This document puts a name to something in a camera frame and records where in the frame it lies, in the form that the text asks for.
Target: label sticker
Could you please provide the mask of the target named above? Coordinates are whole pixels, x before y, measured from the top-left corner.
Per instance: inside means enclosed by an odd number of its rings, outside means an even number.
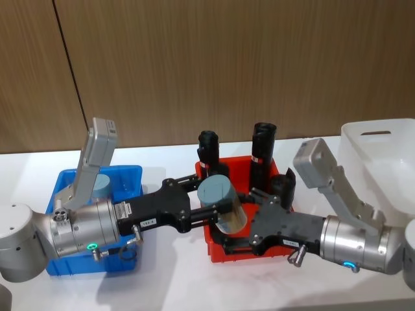
[[[128,218],[128,215],[132,214],[130,204],[125,203],[125,201],[115,204],[114,209],[117,219]]]
[[[293,242],[293,241],[283,240],[283,243],[285,245],[288,245],[288,246],[294,246],[295,248],[299,248],[300,247],[299,243]]]
[[[156,224],[157,224],[157,219],[151,218],[148,220],[144,220],[143,222],[140,222],[140,227],[144,228],[144,227],[148,227],[150,225],[156,225]]]

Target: metal bolt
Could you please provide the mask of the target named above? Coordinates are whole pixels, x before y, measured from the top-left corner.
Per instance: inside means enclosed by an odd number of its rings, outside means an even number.
[[[140,228],[137,225],[132,226],[132,232],[135,235],[135,242],[138,246],[140,246],[142,243],[144,243],[143,237],[141,236]]]

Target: blue plastic bin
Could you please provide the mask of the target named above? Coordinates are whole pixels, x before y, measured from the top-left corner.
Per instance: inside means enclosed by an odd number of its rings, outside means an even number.
[[[54,186],[51,200],[46,209],[46,214],[53,213],[54,195],[71,184],[75,180],[77,170],[63,170],[59,173],[58,180]],[[143,169],[138,165],[119,165],[113,167],[101,167],[101,174],[110,177],[112,188],[112,200],[122,201],[143,194],[141,188],[141,175]],[[126,241],[133,238],[130,236],[121,236],[120,242],[110,246],[102,247],[101,250],[116,248],[125,245]],[[121,260],[118,254],[104,257],[100,262],[93,260],[90,251],[77,253],[60,259],[54,259],[49,262],[46,271],[49,275],[71,275],[78,273],[94,272],[116,272],[133,270],[136,266],[137,258],[134,260]]]

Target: metal knob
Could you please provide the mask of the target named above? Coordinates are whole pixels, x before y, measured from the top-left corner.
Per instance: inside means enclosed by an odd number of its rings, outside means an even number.
[[[295,265],[297,268],[301,267],[302,263],[303,263],[303,259],[305,254],[307,253],[307,247],[303,244],[301,245],[301,247],[296,250],[294,253],[292,253],[289,257],[288,257],[288,262],[290,264]]]

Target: cylindrical object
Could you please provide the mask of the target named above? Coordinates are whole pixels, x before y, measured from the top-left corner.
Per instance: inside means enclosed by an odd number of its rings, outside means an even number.
[[[285,175],[275,175],[270,181],[270,193],[281,198],[281,207],[289,210],[294,201],[294,192],[296,189],[296,176],[289,168]]]
[[[199,135],[199,148],[197,150],[202,170],[202,179],[208,176],[209,168],[219,163],[219,137],[215,132],[203,131]]]
[[[298,249],[297,256],[296,256],[296,258],[294,259],[294,262],[293,262],[293,264],[294,264],[297,268],[301,267],[301,265],[303,264],[303,259],[304,259],[304,256],[305,256],[305,254],[306,254],[306,253],[307,253],[307,246],[305,246],[305,245],[303,244],[303,245],[301,245],[301,247]]]
[[[242,208],[238,195],[229,178],[223,175],[214,175],[206,178],[197,190],[197,196],[202,206],[215,204],[223,199],[231,199],[232,212],[221,214],[216,226],[223,233],[230,235],[242,230],[247,222],[245,211]]]
[[[59,257],[119,241],[111,200],[84,206],[69,213],[66,220],[53,219],[51,231]]]
[[[405,229],[405,250],[403,252],[403,279],[415,291],[415,220]]]
[[[277,127],[271,123],[255,124],[252,136],[249,189],[268,191],[276,131]]]
[[[320,256],[352,269],[395,274],[402,269],[403,229],[384,226],[379,239],[336,216],[328,216],[323,225]]]
[[[24,204],[1,207],[0,272],[9,282],[24,282],[41,273],[48,263],[33,224],[33,212]]]
[[[0,310],[11,311],[12,310],[12,293],[10,290],[0,284]]]
[[[92,202],[98,202],[109,198],[111,198],[110,178],[105,174],[98,174],[92,190]]]

